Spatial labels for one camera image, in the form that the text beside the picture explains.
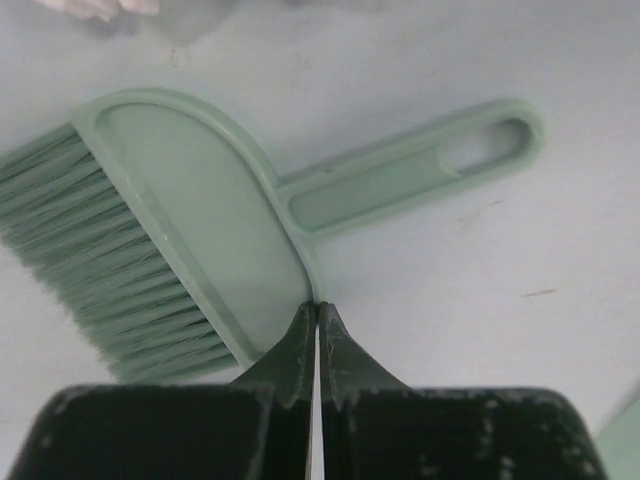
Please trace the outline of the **green hand brush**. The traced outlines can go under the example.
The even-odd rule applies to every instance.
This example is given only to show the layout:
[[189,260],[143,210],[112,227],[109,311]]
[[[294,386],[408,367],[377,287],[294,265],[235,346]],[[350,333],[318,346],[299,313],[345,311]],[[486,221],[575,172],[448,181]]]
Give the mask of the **green hand brush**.
[[251,367],[323,302],[316,244],[516,170],[528,103],[453,112],[291,177],[220,109],[128,89],[1,156],[1,240],[123,383]]

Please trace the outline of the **green plastic dustpan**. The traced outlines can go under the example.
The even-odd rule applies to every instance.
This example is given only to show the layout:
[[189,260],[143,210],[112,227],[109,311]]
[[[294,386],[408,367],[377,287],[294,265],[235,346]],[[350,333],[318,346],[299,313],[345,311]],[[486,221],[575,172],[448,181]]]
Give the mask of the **green plastic dustpan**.
[[639,480],[639,386],[600,431],[597,446],[610,479]]

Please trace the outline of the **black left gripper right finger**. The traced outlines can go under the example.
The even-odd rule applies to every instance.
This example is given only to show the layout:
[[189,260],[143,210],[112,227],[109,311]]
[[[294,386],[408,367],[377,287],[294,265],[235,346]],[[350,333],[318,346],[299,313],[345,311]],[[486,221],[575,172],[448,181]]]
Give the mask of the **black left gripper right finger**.
[[324,477],[350,479],[346,405],[362,391],[398,390],[405,384],[353,339],[335,305],[318,305],[318,333]]

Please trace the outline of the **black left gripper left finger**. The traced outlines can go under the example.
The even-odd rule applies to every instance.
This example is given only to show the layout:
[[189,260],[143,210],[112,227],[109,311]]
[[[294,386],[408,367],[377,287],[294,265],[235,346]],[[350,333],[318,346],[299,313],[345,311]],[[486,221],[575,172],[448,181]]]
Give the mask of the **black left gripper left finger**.
[[230,386],[257,400],[257,446],[249,479],[311,475],[316,307],[301,304],[285,335]]

